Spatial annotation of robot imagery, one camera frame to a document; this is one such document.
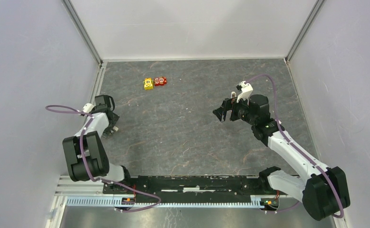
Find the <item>brown white stapler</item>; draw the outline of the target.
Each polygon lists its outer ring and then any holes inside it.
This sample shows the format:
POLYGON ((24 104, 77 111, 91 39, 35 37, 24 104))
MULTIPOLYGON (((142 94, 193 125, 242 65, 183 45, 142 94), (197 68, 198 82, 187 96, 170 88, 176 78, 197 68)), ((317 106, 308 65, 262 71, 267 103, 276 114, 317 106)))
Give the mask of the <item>brown white stapler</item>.
POLYGON ((113 126, 113 127, 107 127, 103 133, 102 133, 102 136, 104 138, 108 138, 110 136, 112 136, 113 134, 117 133, 119 130, 119 128, 117 126, 113 126))

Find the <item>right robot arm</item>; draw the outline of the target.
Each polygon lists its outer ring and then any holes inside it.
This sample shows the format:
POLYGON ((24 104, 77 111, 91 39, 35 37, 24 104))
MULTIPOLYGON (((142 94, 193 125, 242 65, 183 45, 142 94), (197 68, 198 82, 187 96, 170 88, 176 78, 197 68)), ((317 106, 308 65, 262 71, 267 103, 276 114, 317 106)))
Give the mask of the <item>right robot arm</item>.
POLYGON ((330 168, 303 149, 270 114, 269 100, 252 95, 247 100, 226 98, 213 110, 219 121, 242 120, 251 126, 254 137, 280 155, 298 174, 292 176, 279 167, 259 173, 258 188, 264 194, 283 192, 303 205, 307 213, 320 221, 328 216, 344 217, 351 204, 345 172, 338 166, 330 168))

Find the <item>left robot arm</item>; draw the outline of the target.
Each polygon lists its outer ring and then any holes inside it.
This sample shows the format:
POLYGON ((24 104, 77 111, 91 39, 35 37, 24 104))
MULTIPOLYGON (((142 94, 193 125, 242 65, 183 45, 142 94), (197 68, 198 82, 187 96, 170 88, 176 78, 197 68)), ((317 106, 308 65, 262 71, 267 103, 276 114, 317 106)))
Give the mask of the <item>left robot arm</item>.
POLYGON ((114 186, 120 193, 128 193, 133 187, 129 171, 109 162, 101 141, 101 137, 118 131, 119 116, 114 113, 115 102, 109 95, 98 95, 95 105, 90 106, 92 109, 83 109, 90 114, 85 125, 74 136, 62 141, 69 177, 72 181, 90 181, 90 172, 96 181, 115 181, 114 186))

